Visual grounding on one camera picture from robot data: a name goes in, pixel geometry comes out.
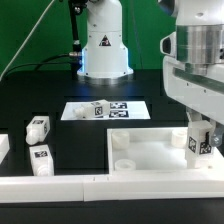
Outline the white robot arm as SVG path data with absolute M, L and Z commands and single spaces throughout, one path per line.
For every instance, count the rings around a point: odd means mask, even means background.
M 157 0 L 176 19 L 175 31 L 160 41 L 167 96 L 188 108 L 188 116 L 210 119 L 209 143 L 224 136 L 224 0 Z M 112 84 L 130 77 L 122 42 L 119 0 L 87 0 L 87 44 L 78 77 Z

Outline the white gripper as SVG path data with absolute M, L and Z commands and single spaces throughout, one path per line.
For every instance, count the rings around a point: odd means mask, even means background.
M 206 76 L 191 75 L 184 71 L 183 63 L 165 56 L 163 83 L 170 98 L 189 107 L 186 109 L 189 128 L 201 127 L 201 114 L 216 121 L 210 143 L 220 146 L 224 136 L 224 125 L 218 123 L 224 122 L 224 64 L 210 65 Z

